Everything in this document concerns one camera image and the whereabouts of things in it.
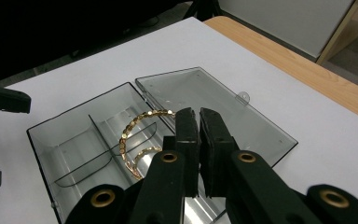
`bracelet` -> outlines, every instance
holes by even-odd
[[[148,147],[145,148],[143,150],[141,150],[141,152],[138,153],[138,155],[135,157],[135,162],[133,164],[130,163],[130,161],[127,159],[127,151],[126,151],[126,141],[129,137],[130,132],[132,131],[133,127],[135,127],[135,125],[137,125],[141,119],[144,118],[152,118],[155,116],[175,116],[175,113],[172,112],[171,110],[152,110],[152,111],[148,111],[148,112],[144,112],[140,115],[138,115],[135,119],[133,119],[129,125],[126,126],[126,128],[123,131],[123,134],[121,135],[119,142],[119,147],[120,147],[120,154],[121,154],[121,158],[123,159],[127,169],[129,169],[131,171],[131,173],[133,174],[133,177],[135,177],[136,179],[140,180],[142,179],[141,174],[139,174],[138,172],[138,168],[137,168],[137,164],[138,161],[143,157],[144,154],[151,152],[151,151],[161,151],[162,149],[160,147]]]

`clear plastic box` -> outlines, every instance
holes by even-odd
[[[141,91],[125,83],[46,120],[27,133],[44,178],[52,207],[64,223],[81,197],[95,186],[128,188],[137,180],[118,151],[122,131],[137,115],[152,109],[178,111],[206,107],[219,112],[241,149],[260,154],[271,166],[297,141],[201,68],[191,68],[135,80]],[[162,147],[163,136],[174,135],[169,117],[142,119],[127,141],[130,160],[147,147]],[[145,176],[153,153],[138,163]],[[212,223],[225,212],[224,199],[186,198],[185,223]]]

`white tabletop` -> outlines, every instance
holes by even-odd
[[[358,198],[358,116],[195,19],[8,87],[30,114],[0,112],[0,224],[56,223],[26,130],[114,87],[200,66],[298,142],[275,171],[302,193],[317,184]]]

